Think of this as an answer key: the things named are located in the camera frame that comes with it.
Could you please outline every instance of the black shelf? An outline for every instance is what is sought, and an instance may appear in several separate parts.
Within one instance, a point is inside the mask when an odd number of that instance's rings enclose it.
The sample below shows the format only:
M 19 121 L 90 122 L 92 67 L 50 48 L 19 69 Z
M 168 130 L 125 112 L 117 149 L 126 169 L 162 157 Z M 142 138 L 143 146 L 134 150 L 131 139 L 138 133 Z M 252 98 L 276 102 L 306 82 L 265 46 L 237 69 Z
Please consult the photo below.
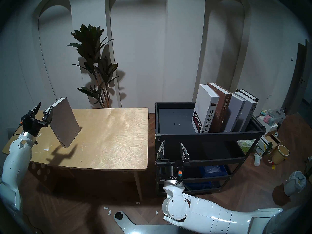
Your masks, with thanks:
M 165 166 L 174 165 L 176 160 L 181 160 L 180 143 L 186 148 L 190 158 L 190 168 L 185 167 L 183 181 L 185 183 L 199 183 L 225 180 L 219 188 L 194 190 L 189 194 L 213 193 L 220 191 L 240 168 L 249 156 L 255 145 L 265 134 L 262 126 L 253 116 L 246 127 L 245 132 L 230 133 L 196 133 L 191 119 L 195 103 L 156 103 L 156 128 L 155 128 L 155 155 L 163 141 L 164 156 L 156 159 L 156 193 L 164 194 L 162 190 L 165 174 L 162 169 Z M 238 146 L 238 140 L 255 139 L 247 153 Z M 238 163 L 233 172 L 227 164 Z M 224 165 L 228 175 L 202 178 L 198 166 Z

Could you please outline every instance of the table top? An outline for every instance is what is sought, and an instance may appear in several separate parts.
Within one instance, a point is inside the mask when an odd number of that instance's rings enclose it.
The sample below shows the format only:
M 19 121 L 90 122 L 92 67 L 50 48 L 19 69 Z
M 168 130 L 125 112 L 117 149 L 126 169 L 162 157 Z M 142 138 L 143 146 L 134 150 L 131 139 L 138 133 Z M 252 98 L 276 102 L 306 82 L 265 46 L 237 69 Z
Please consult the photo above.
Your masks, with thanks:
M 148 149 L 148 108 L 73 110 L 81 131 L 63 148 L 50 126 L 43 127 L 32 147 L 31 162 L 91 170 L 145 170 Z M 43 117 L 42 111 L 36 119 Z M 9 154 L 11 137 L 2 150 Z

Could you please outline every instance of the metal base plate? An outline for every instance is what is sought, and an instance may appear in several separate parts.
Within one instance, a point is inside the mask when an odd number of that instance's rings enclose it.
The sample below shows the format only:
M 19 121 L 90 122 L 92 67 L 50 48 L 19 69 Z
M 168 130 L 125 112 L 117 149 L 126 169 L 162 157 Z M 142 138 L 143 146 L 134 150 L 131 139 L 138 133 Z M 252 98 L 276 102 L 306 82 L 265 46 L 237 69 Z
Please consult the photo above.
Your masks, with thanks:
M 136 225 L 122 211 L 116 212 L 114 219 L 125 234 L 192 234 L 192 232 L 175 225 Z

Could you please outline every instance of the brown book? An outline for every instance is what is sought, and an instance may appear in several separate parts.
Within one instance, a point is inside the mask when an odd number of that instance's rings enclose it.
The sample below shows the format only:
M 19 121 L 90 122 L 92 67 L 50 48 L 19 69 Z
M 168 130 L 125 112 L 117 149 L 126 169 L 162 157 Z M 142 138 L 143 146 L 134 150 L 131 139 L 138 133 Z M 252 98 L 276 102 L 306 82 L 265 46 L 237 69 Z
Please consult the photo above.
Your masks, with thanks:
M 224 89 L 223 87 L 215 84 L 215 83 L 207 83 L 211 89 L 216 92 L 220 99 L 219 103 L 217 105 L 215 115 L 212 119 L 212 123 L 209 129 L 209 132 L 220 132 L 222 123 L 224 121 L 224 117 L 226 116 L 227 113 L 227 108 L 230 103 L 232 93 Z

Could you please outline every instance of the book cover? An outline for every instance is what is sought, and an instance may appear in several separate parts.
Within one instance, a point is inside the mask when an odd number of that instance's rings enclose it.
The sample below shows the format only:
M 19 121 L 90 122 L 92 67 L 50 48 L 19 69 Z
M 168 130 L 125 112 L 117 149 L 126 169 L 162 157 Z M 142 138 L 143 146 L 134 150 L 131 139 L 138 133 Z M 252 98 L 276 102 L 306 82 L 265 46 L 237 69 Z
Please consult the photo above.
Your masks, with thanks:
M 232 93 L 215 83 L 207 83 L 207 84 L 220 97 L 218 106 L 215 110 L 215 115 L 212 119 L 209 132 L 220 132 L 224 121 L 224 117 L 227 113 L 228 105 L 232 97 Z
M 209 131 L 219 98 L 208 85 L 199 85 L 192 117 L 195 132 L 207 133 Z
M 252 99 L 252 100 L 254 100 L 255 102 L 258 102 L 259 101 L 259 99 L 257 98 L 257 97 L 255 97 L 255 96 L 253 96 L 252 94 L 250 94 L 249 92 L 247 92 L 246 90 L 244 90 L 244 89 L 236 89 L 236 92 L 241 92 L 241 93 L 243 93 L 244 95 L 246 95 L 246 96 L 248 96 L 250 99 Z
M 226 116 L 221 127 L 223 132 L 232 132 L 245 104 L 245 99 L 232 94 Z
M 235 132 L 244 132 L 257 106 L 257 102 L 250 99 L 248 96 L 241 92 L 235 92 L 233 94 L 246 100 L 243 109 L 241 110 L 241 114 L 238 117 L 238 120 L 234 127 Z
M 75 137 L 80 132 L 80 127 L 76 118 L 71 110 L 71 106 L 67 98 L 60 98 L 53 103 L 53 116 L 50 127 L 60 144 L 64 148 L 68 148 Z

